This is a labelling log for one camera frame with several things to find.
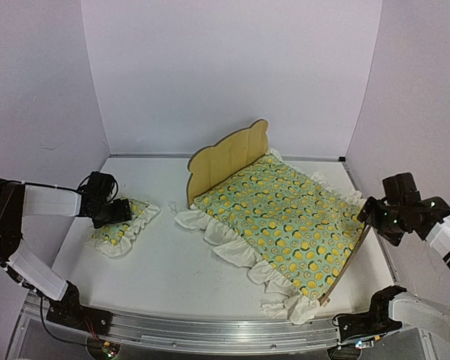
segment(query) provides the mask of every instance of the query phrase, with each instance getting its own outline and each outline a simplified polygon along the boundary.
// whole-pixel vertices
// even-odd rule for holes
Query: white floor
[[[110,158],[102,171],[116,177],[121,195],[145,197],[160,206],[161,213],[121,259],[109,259],[84,245],[92,223],[76,219],[53,269],[79,287],[85,304],[166,317],[265,319],[260,304],[280,297],[265,294],[264,286],[249,281],[245,268],[215,256],[202,232],[174,223],[170,205],[175,203],[178,210],[186,206],[187,163],[188,159]],[[308,173],[322,170],[334,187],[353,189],[341,163],[289,164]],[[319,316],[366,311],[371,296],[392,284],[377,238],[370,232]]]

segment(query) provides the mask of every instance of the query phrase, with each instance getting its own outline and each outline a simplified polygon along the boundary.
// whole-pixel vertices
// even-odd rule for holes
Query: bed frame
[[[260,119],[250,127],[237,130],[213,146],[206,146],[197,151],[188,162],[190,178],[187,183],[187,203],[191,206],[194,199],[228,179],[234,173],[251,165],[261,158],[269,147],[266,135],[269,123]],[[320,296],[319,303],[325,306],[328,303],[332,290],[337,286],[353,258],[363,244],[368,230],[358,240],[342,271],[330,286],[328,291]]]

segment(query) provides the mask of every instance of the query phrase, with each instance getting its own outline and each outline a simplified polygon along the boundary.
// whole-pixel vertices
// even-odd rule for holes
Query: small pillow
[[[160,212],[156,205],[150,202],[129,199],[132,220],[123,223],[105,225],[96,229],[87,242],[94,245],[96,251],[108,257],[125,255],[132,248],[131,241],[135,240],[145,224]]]

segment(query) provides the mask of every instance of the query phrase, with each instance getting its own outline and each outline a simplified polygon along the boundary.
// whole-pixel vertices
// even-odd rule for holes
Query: green patterned fabric
[[[110,243],[113,246],[119,246],[122,239],[133,236],[141,226],[140,223],[135,223],[135,221],[150,204],[135,199],[129,199],[128,202],[132,211],[132,219],[130,221],[102,226],[93,232],[91,238]]]
[[[327,293],[362,233],[357,205],[273,155],[193,202],[234,229],[309,299]]]

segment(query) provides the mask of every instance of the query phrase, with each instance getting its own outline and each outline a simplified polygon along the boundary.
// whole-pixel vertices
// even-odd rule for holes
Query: white wall
[[[0,1],[0,176],[75,187],[109,154],[80,0]],[[27,219],[25,240],[49,264],[70,219]],[[26,291],[0,268],[0,359]]]
[[[367,195],[410,171],[423,197],[450,205],[450,1],[385,0],[358,126],[346,154]],[[450,274],[416,235],[391,248],[402,283],[450,304]],[[440,359],[449,344],[435,340]]]
[[[344,156],[381,0],[82,2],[112,153],[193,153],[253,120],[285,155]]]

